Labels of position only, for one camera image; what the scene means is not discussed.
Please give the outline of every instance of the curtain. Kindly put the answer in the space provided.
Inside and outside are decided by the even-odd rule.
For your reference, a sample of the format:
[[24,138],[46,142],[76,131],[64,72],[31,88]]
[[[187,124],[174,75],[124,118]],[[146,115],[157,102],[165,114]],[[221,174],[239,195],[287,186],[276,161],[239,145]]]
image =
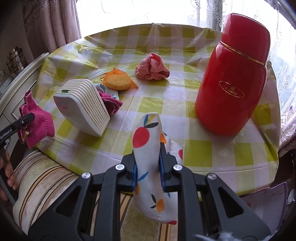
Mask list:
[[23,19],[34,58],[81,38],[75,0],[25,0]]
[[259,21],[271,36],[269,60],[281,109],[279,155],[296,149],[296,23],[277,0],[78,0],[77,11],[83,36],[152,22],[223,31],[232,12]]

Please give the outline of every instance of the red thermos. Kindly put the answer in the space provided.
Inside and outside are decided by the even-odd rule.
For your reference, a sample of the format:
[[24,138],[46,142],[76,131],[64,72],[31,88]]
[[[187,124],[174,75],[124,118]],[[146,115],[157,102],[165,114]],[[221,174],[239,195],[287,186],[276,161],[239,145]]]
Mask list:
[[200,121],[213,133],[233,136],[244,127],[262,94],[270,48],[268,30],[246,16],[227,16],[195,102]]

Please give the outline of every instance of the white fabric with fruit print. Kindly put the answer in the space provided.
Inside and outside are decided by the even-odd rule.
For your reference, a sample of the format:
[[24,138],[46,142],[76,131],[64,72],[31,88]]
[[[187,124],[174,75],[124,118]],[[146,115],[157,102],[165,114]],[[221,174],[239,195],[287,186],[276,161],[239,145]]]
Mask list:
[[158,113],[145,114],[133,130],[133,152],[137,163],[138,180],[134,191],[135,208],[148,218],[176,224],[178,220],[178,193],[164,193],[159,172],[160,142],[167,153],[183,161],[183,148],[162,131]]

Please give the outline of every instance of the plastic tablecloth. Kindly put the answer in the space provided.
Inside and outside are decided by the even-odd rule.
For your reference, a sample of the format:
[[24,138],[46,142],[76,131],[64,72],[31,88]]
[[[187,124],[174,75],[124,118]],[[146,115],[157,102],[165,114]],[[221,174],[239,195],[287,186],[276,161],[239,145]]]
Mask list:
[[[215,172],[238,194],[268,186],[278,167],[280,131],[271,63],[260,102],[237,136],[214,135],[195,113],[198,89],[220,38],[221,32],[208,28],[144,24],[97,33],[55,50],[44,61],[35,99],[52,114],[56,135],[37,147],[77,174],[104,172],[131,153],[131,130],[137,121],[147,112],[157,112],[163,131],[184,147],[184,165],[193,172]],[[170,70],[168,79],[135,77],[136,65],[150,52],[163,58]],[[98,83],[100,75],[112,68],[127,72],[139,89],[119,91],[123,106],[111,117],[102,137],[84,134],[62,116],[53,95],[69,79]]]

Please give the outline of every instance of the pink curtain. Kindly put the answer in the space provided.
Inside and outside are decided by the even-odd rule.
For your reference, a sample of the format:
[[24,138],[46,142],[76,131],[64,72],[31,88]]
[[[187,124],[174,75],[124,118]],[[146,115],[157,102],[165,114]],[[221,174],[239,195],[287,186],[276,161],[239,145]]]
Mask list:
[[75,0],[25,0],[23,19],[35,58],[81,38]]

